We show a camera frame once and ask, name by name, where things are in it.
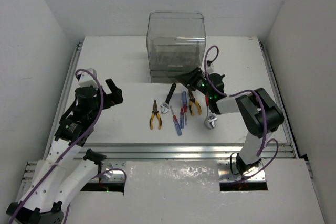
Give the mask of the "clear acrylic box cover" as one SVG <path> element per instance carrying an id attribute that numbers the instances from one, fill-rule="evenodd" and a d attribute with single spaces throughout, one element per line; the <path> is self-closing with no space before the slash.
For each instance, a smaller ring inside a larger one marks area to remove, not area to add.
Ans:
<path id="1" fill-rule="evenodd" d="M 201 12 L 157 10 L 149 14 L 146 34 L 151 82 L 171 83 L 201 66 L 206 47 Z"/>

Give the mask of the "red handle adjustable wrench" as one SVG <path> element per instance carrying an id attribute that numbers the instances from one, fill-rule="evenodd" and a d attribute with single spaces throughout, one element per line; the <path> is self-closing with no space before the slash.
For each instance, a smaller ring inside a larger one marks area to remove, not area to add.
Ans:
<path id="1" fill-rule="evenodd" d="M 211 112 L 210 107 L 209 107 L 209 98 L 206 96 L 205 97 L 205 101 L 206 101 L 206 111 L 207 111 L 207 115 L 206 118 L 204 120 L 204 125 L 207 129 L 214 129 L 216 124 L 215 122 L 217 121 L 217 117 Z"/>

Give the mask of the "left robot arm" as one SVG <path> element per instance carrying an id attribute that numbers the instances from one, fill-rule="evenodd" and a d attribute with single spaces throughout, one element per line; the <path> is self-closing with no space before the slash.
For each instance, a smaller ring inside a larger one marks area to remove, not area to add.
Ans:
<path id="1" fill-rule="evenodd" d="M 55 138 L 40 170 L 34 174 L 30 188 L 18 202 L 7 208 L 10 223 L 62 223 L 68 207 L 86 183 L 103 174 L 107 157 L 88 149 L 76 169 L 67 175 L 68 164 L 84 147 L 94 131 L 101 112 L 123 102 L 122 90 L 112 79 L 105 93 L 95 80 L 80 82 L 75 99 L 59 121 Z"/>

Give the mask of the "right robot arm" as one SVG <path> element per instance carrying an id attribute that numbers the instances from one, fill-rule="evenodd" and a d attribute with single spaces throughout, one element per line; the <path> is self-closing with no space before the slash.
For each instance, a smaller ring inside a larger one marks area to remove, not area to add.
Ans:
<path id="1" fill-rule="evenodd" d="M 257 166 L 268 136 L 284 122 L 284 115 L 263 88 L 245 90 L 237 94 L 224 93 L 224 75 L 205 74 L 200 68 L 176 76 L 177 81 L 208 98 L 209 110 L 216 114 L 239 113 L 248 131 L 244 145 L 236 156 L 240 175 Z"/>

